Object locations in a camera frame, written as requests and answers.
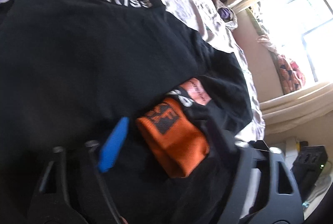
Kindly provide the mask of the black sweatshirt with orange cuffs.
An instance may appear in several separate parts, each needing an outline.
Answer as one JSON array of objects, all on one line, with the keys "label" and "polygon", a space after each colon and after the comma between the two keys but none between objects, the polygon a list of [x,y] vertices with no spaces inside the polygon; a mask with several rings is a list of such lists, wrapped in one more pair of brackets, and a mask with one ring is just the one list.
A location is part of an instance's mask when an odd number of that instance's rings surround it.
[{"label": "black sweatshirt with orange cuffs", "polygon": [[68,164],[74,205],[97,222],[83,185],[88,140],[104,140],[181,83],[197,78],[221,141],[252,120],[234,53],[206,43],[161,0],[9,0],[1,4],[1,223],[26,223],[50,150]]}]

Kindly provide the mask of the clothes on window sill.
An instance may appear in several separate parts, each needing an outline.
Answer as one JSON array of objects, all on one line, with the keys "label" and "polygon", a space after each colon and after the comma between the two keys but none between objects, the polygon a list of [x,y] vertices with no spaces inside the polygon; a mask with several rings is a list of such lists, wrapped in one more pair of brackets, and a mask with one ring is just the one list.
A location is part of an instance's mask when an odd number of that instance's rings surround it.
[{"label": "clothes on window sill", "polygon": [[280,52],[280,49],[270,41],[268,34],[255,18],[252,8],[247,8],[246,13],[258,34],[256,41],[265,47],[270,53],[270,57],[273,60],[275,70],[279,77],[283,94],[289,94],[302,89],[306,84],[306,79],[305,75],[300,71],[299,65],[283,55]]}]

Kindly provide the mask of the black box device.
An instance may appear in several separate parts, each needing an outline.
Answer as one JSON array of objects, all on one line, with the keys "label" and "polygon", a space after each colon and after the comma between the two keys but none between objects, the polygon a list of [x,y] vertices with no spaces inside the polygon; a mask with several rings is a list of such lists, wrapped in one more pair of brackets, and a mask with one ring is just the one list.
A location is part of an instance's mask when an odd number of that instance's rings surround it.
[{"label": "black box device", "polygon": [[302,202],[311,194],[327,160],[328,155],[323,145],[304,146],[300,149],[291,171],[295,177]]}]

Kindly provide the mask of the floral bag with purple cloth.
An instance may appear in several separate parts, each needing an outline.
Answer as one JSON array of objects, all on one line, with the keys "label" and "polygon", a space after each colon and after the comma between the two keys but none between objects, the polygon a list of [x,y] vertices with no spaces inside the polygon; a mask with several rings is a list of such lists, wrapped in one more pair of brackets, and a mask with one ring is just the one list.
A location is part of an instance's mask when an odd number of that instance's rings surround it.
[{"label": "floral bag with purple cloth", "polygon": [[238,28],[237,16],[232,9],[219,6],[217,7],[217,12],[225,23],[226,27],[228,27],[230,30],[235,30]]}]

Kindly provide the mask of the window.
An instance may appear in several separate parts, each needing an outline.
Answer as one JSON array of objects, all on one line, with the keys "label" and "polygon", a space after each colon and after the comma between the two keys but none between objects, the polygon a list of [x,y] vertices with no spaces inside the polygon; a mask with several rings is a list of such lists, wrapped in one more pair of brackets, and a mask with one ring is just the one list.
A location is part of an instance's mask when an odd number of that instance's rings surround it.
[{"label": "window", "polygon": [[307,81],[332,74],[332,6],[327,0],[262,0],[258,20],[277,50],[295,61]]}]

